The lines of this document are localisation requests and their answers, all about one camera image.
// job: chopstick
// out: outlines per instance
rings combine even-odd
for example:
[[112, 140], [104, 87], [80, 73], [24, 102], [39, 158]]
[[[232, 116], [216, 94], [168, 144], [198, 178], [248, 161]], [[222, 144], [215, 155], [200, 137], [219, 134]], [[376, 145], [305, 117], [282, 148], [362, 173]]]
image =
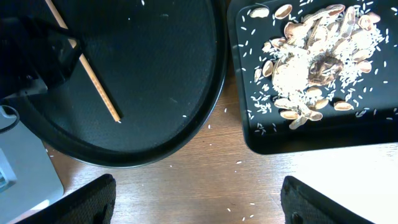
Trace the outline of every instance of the chopstick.
[[[58, 25], [60, 27], [64, 28], [64, 29], [67, 29], [68, 27], [67, 27], [65, 21], [63, 21], [61, 15], [59, 14], [57, 8], [54, 6], [53, 2], [51, 0], [45, 0], [45, 2], [47, 3], [48, 7], [50, 8], [51, 13], [55, 17], [55, 20], [58, 22]], [[76, 41], [75, 40], [69, 39], [69, 43], [72, 46], [72, 48], [76, 47]], [[95, 88], [97, 89], [97, 92], [99, 93], [99, 95], [101, 96], [102, 100], [104, 101], [108, 111], [111, 113], [113, 119], [115, 120], [115, 122], [121, 123], [120, 122], [120, 117], [118, 115], [118, 112], [116, 112], [116, 110], [114, 109], [114, 106], [112, 105], [111, 100], [109, 99], [109, 97], [105, 93], [104, 88], [102, 87], [100, 81], [98, 80], [98, 78], [95, 75], [93, 69], [91, 68], [90, 64], [88, 63], [87, 58], [85, 57], [85, 55], [82, 54], [79, 57], [79, 60], [80, 60], [81, 64], [83, 65], [84, 69], [86, 70], [87, 75], [89, 76], [89, 78], [93, 82]]]

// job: black rectangular tray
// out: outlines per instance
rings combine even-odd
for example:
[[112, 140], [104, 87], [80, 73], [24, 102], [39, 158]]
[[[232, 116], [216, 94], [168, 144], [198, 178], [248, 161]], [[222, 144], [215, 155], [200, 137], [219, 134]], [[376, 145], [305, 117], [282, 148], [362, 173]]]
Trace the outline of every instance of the black rectangular tray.
[[[259, 61], [259, 56], [270, 59], [269, 54], [262, 52], [263, 43], [269, 39], [282, 37], [283, 28], [289, 21], [289, 18], [283, 20], [276, 20], [275, 26], [272, 25], [272, 14], [283, 6], [284, 4], [293, 5], [292, 17], [297, 17], [300, 21], [302, 16], [313, 14], [319, 9], [325, 8], [332, 4], [344, 4], [346, 7], [361, 5], [365, 2], [350, 0], [350, 1], [319, 1], [313, 2], [300, 7], [300, 2], [288, 0], [274, 0], [258, 2], [253, 0], [235, 0], [229, 5], [227, 21], [229, 39], [231, 42], [231, 50], [233, 55], [234, 71], [236, 74], [236, 82], [239, 92], [239, 104], [243, 122], [243, 133], [245, 142], [250, 149], [260, 154], [275, 154], [281, 152], [295, 152], [307, 151], [314, 149], [326, 149], [332, 147], [347, 147], [359, 146], [367, 144], [380, 144], [387, 142], [398, 141], [398, 115], [394, 112], [394, 108], [398, 107], [398, 47], [393, 47], [397, 44], [398, 31], [395, 28], [398, 24], [398, 16], [391, 10], [392, 7], [398, 7], [398, 1], [377, 1], [366, 6], [366, 9], [371, 8], [372, 12], [381, 16], [381, 22], [377, 23], [377, 28], [381, 30], [383, 36], [386, 36], [385, 30], [389, 28], [389, 43], [380, 43], [381, 51], [375, 51], [374, 55], [368, 59], [373, 60], [373, 70], [371, 73], [362, 74], [363, 82], [357, 83], [354, 88], [353, 99], [359, 101], [359, 107], [351, 111], [335, 111], [332, 104], [320, 110], [323, 113], [323, 119], [317, 122], [308, 121], [304, 126], [295, 131], [289, 129], [291, 121], [281, 118], [279, 109], [276, 108], [272, 102], [272, 98], [277, 95], [276, 91], [272, 89], [271, 77], [261, 80], [260, 85], [254, 83], [255, 67], [262, 67], [264, 62]], [[266, 5], [270, 9], [270, 14], [265, 18], [250, 18], [248, 10], [257, 7], [262, 7], [260, 4]], [[303, 10], [300, 16], [297, 15], [299, 10]], [[387, 61], [387, 67], [384, 68], [384, 61]], [[374, 74], [375, 69], [378, 68], [377, 75]], [[258, 108], [254, 107], [254, 102], [251, 97], [258, 98], [259, 91], [262, 91], [262, 85], [268, 84], [270, 90], [266, 93], [271, 97], [262, 104], [270, 103], [272, 105], [272, 112], [267, 114], [257, 113]], [[345, 94], [340, 91], [339, 80], [336, 81], [335, 99], [344, 99]], [[367, 87], [367, 92], [363, 92], [363, 88]], [[326, 91], [323, 87], [323, 95], [331, 92]], [[363, 96], [363, 100], [358, 98], [358, 95]], [[355, 117], [355, 113], [362, 111], [363, 108], [370, 108], [370, 110], [362, 117]], [[252, 111], [251, 116], [248, 117], [248, 110]], [[260, 123], [267, 131], [262, 135], [262, 132], [256, 133], [258, 129], [257, 124]]]

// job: table top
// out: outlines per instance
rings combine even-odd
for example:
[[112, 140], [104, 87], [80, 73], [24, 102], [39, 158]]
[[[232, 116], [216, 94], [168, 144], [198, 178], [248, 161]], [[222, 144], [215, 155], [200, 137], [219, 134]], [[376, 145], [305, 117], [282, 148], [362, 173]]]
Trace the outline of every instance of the table top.
[[113, 223], [241, 223], [243, 217], [248, 223], [284, 223], [280, 189], [287, 175], [373, 222], [391, 223], [397, 208], [398, 193], [388, 189], [398, 185], [398, 144], [271, 156], [248, 149], [231, 66], [208, 122], [162, 161], [108, 169], [46, 148], [65, 195], [103, 174], [113, 175]]

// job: wire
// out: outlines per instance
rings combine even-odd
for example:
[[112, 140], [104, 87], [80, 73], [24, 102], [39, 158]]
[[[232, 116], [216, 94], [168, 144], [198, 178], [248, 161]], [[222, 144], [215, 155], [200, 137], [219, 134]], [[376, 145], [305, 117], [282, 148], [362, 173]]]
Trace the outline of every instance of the wire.
[[15, 128], [15, 126], [17, 126], [18, 122], [19, 122], [19, 113], [17, 110], [15, 110], [15, 108], [8, 106], [8, 105], [0, 105], [3, 108], [8, 108], [10, 110], [12, 110], [12, 112], [14, 112], [14, 115], [17, 117], [17, 119], [15, 119], [15, 121], [10, 124], [9, 126], [0, 129], [0, 134], [4, 134], [6, 132], [8, 132], [9, 130], [11, 130], [12, 128]]

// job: tray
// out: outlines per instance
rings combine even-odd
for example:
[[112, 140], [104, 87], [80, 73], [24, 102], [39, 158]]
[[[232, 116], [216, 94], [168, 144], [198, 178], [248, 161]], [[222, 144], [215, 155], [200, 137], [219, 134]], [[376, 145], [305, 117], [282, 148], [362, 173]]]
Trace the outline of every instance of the tray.
[[[183, 147], [208, 119], [226, 75], [224, 0], [53, 0], [121, 124], [79, 63], [46, 95], [10, 100], [21, 121], [56, 150], [90, 164], [136, 167]], [[56, 24], [45, 1], [4, 0], [0, 15]]]
[[[363, 82], [358, 82], [354, 87], [350, 85], [348, 88], [355, 88], [353, 99], [359, 101], [359, 107], [351, 111], [335, 111], [333, 109], [333, 102], [336, 99], [344, 99], [346, 93], [340, 92], [339, 80], [336, 81], [336, 92], [332, 103], [320, 112], [324, 117], [318, 122], [307, 122], [304, 126], [295, 131], [289, 129], [291, 121], [281, 118], [279, 109], [276, 108], [272, 102], [276, 91], [272, 89], [271, 77], [261, 80], [261, 84], [257, 85], [254, 82], [254, 71], [257, 66], [262, 67], [265, 62], [260, 62], [259, 57], [271, 57], [269, 54], [262, 52], [262, 46], [265, 41], [276, 37], [282, 37], [283, 29], [289, 21], [289, 17], [283, 20], [275, 20], [273, 26], [272, 14], [283, 6], [284, 4], [292, 4], [292, 17], [297, 17], [300, 21], [301, 16], [313, 14], [319, 9], [325, 8], [332, 4], [344, 4], [346, 7], [361, 5], [370, 1], [309, 1], [308, 4], [301, 6], [301, 3], [307, 1], [286, 1], [275, 0], [266, 2], [256, 2], [251, 0], [232, 1], [229, 5], [227, 21], [229, 38], [231, 42], [231, 49], [233, 54], [234, 71], [236, 74], [236, 81], [239, 92], [239, 104], [241, 109], [241, 116], [243, 121], [243, 133], [245, 142], [250, 149], [260, 154], [275, 154], [281, 152], [306, 151], [314, 149], [326, 149], [331, 147], [346, 147], [358, 146], [365, 144], [379, 144], [385, 142], [398, 141], [398, 115], [394, 112], [394, 108], [398, 107], [398, 98], [393, 97], [398, 95], [398, 64], [396, 55], [398, 55], [398, 48], [394, 47], [397, 44], [398, 31], [393, 27], [398, 22], [398, 16], [392, 7], [398, 7], [398, 1], [373, 1], [371, 5], [366, 5], [366, 10], [371, 9], [372, 12], [381, 16], [381, 22], [377, 23], [377, 28], [381, 30], [383, 36], [386, 28], [389, 28], [389, 43], [380, 43], [381, 51], [376, 51], [374, 55], [368, 59], [373, 60], [373, 70], [371, 73], [363, 74]], [[270, 9], [270, 14], [265, 18], [250, 18], [248, 11], [257, 7], [266, 5]], [[301, 15], [297, 15], [299, 10], [303, 10]], [[384, 61], [387, 62], [387, 67], [384, 68]], [[258, 98], [259, 91], [262, 91], [262, 85], [268, 84], [270, 90], [265, 95], [270, 95], [267, 101], [261, 103], [271, 104], [271, 113], [262, 114], [257, 113], [258, 108], [254, 106], [252, 96]], [[367, 87], [368, 91], [363, 93], [363, 88]], [[323, 95], [329, 93], [323, 87]], [[362, 111], [363, 108], [370, 108], [370, 110], [361, 118], [355, 116], [356, 112]], [[256, 132], [259, 129], [258, 124], [261, 124], [266, 133]]]

